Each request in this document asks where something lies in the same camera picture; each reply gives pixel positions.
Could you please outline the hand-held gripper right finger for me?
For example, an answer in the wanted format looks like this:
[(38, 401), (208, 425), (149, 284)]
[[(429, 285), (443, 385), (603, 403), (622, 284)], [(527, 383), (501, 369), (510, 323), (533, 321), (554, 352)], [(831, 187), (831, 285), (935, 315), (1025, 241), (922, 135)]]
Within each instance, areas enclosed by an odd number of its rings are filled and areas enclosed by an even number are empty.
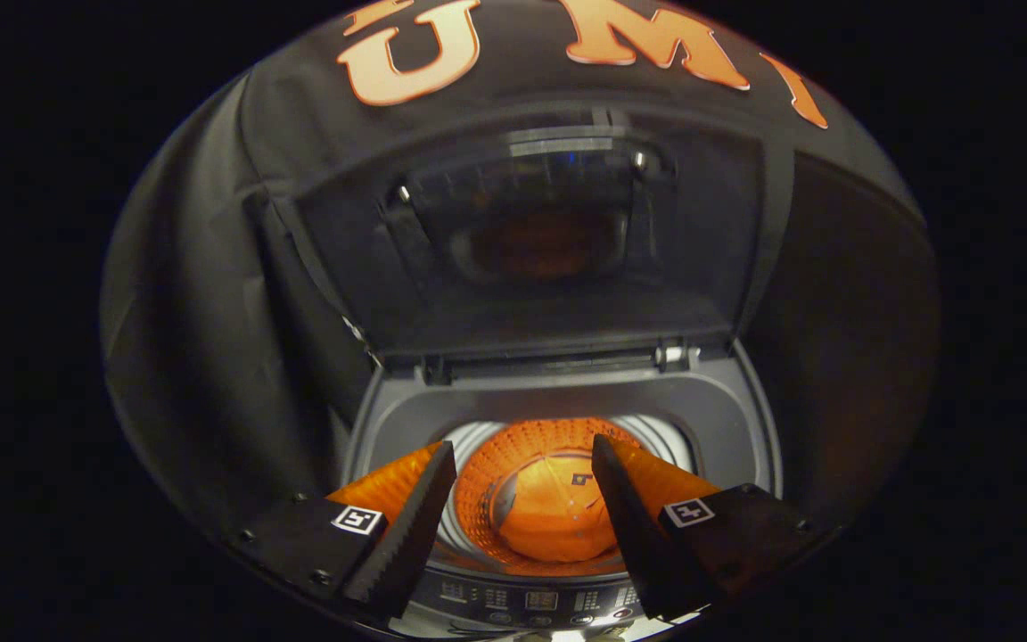
[(611, 436), (595, 436), (592, 473), (649, 617), (736, 608), (838, 536), (757, 484), (721, 489)]

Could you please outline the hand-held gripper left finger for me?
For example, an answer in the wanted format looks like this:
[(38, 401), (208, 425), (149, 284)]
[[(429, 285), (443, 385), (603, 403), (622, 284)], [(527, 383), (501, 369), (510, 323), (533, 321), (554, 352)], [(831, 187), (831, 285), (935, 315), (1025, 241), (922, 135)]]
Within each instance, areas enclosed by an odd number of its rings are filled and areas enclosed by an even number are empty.
[(346, 483), (241, 512), (226, 547), (265, 586), (330, 621), (391, 621), (423, 577), (456, 478), (454, 444), (423, 444)]

